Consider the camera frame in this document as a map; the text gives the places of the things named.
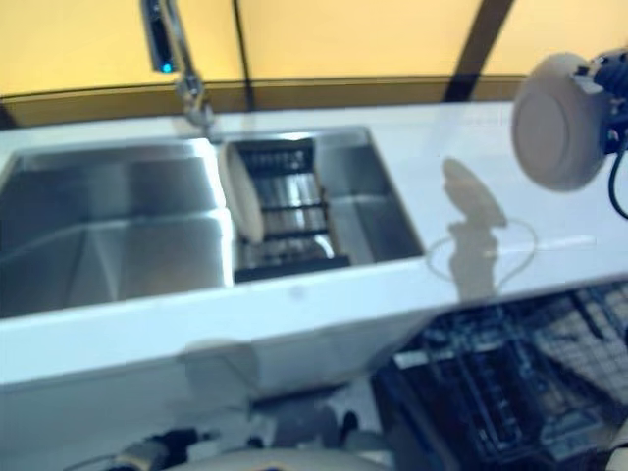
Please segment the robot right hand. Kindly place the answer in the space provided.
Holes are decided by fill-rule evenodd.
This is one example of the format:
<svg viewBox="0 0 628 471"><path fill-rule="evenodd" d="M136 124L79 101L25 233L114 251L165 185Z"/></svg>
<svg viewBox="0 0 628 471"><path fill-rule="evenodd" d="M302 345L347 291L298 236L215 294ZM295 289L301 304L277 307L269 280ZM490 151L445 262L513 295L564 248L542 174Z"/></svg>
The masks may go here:
<svg viewBox="0 0 628 471"><path fill-rule="evenodd" d="M601 53L579 65L571 74L589 95L602 95L608 110L602 116L601 145L604 155L616 153L627 135L627 47Z"/></svg>

